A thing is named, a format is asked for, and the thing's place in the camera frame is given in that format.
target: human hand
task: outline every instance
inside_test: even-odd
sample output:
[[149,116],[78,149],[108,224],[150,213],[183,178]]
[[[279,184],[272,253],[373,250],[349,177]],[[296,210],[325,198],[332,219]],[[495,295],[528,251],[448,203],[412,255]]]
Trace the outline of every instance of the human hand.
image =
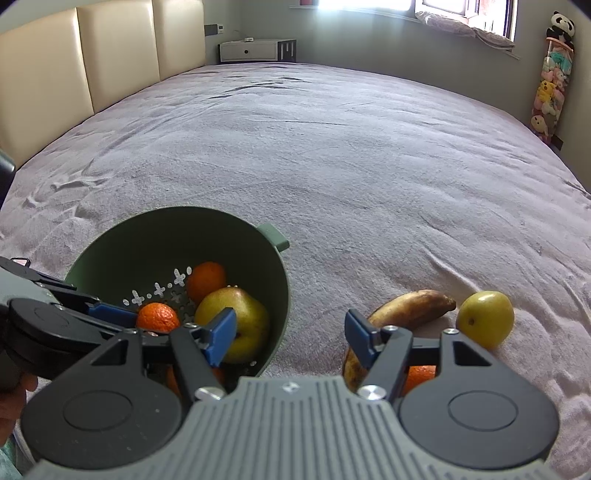
[[27,403],[27,391],[35,391],[37,384],[35,375],[23,374],[14,390],[0,393],[0,446],[6,443],[21,417],[22,409]]

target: plush toy organizer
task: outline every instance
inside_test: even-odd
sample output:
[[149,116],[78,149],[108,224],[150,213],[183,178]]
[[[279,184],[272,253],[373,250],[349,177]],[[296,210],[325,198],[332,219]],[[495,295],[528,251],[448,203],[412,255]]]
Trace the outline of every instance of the plush toy organizer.
[[548,37],[546,40],[548,53],[535,94],[530,128],[543,142],[549,144],[564,106],[566,87],[573,68],[574,50],[555,38]]

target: gray ribbed grip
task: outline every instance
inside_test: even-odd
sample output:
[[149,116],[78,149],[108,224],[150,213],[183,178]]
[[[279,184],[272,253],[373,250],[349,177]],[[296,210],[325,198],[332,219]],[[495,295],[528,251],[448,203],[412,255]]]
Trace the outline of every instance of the gray ribbed grip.
[[223,400],[191,409],[178,435],[134,465],[94,472],[41,462],[27,480],[558,480],[542,462],[471,471],[419,449],[390,404],[342,377],[242,378]]

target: stuffed animal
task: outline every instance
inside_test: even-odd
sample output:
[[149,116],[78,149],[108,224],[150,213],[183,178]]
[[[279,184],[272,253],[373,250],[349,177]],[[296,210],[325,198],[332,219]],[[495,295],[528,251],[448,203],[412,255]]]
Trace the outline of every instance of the stuffed animal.
[[547,80],[544,80],[542,83],[540,83],[537,96],[540,100],[542,100],[542,103],[550,101],[552,94],[554,93],[554,88],[556,88],[556,85],[554,83],[548,82]]
[[554,109],[554,105],[552,103],[552,100],[550,100],[549,102],[543,103],[542,104],[542,113],[544,115],[554,115],[556,116],[556,110]]
[[573,68],[573,63],[562,52],[556,49],[550,53],[550,58],[554,60],[556,68],[561,69],[566,75],[570,75],[570,72]]
[[542,102],[542,100],[540,100],[540,97],[538,97],[536,95],[535,99],[534,99],[534,109],[539,110],[541,112],[543,106],[544,106],[544,102]]
[[549,72],[542,70],[542,79],[546,80],[546,82],[554,82],[554,70],[550,70]]
[[541,115],[536,115],[531,119],[531,126],[534,127],[534,130],[538,133],[548,135],[548,125],[546,125],[546,120]]
[[548,73],[553,73],[553,77],[554,80],[550,80],[551,82],[553,82],[556,85],[556,88],[558,90],[564,90],[564,87],[566,87],[566,83],[568,80],[568,77],[564,74],[564,72],[560,69],[554,69],[553,72],[548,72]]
[[556,68],[556,62],[554,61],[554,59],[552,57],[546,57],[544,59],[544,64],[542,65],[542,69],[545,72],[550,72],[551,70],[554,70]]
[[567,59],[568,61],[572,61],[573,58],[570,56],[571,51],[566,47],[561,47],[560,45],[556,44],[553,45],[552,51],[556,53],[561,53],[562,56]]
[[552,27],[546,31],[546,36],[560,40],[574,50],[574,23],[559,12],[552,15]]
[[559,110],[562,109],[562,106],[564,105],[564,95],[558,89],[554,90],[554,103],[558,105]]

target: gray bedspread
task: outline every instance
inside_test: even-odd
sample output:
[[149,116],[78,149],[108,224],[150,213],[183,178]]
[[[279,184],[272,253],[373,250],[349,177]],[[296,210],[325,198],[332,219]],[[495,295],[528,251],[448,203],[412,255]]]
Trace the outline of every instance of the gray bedspread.
[[63,277],[102,232],[170,205],[272,222],[291,241],[293,308],[268,375],[338,373],[350,307],[503,291],[517,322],[497,355],[560,410],[550,465],[566,479],[591,469],[591,197],[506,113],[370,73],[203,67],[28,162],[0,213],[0,254]]

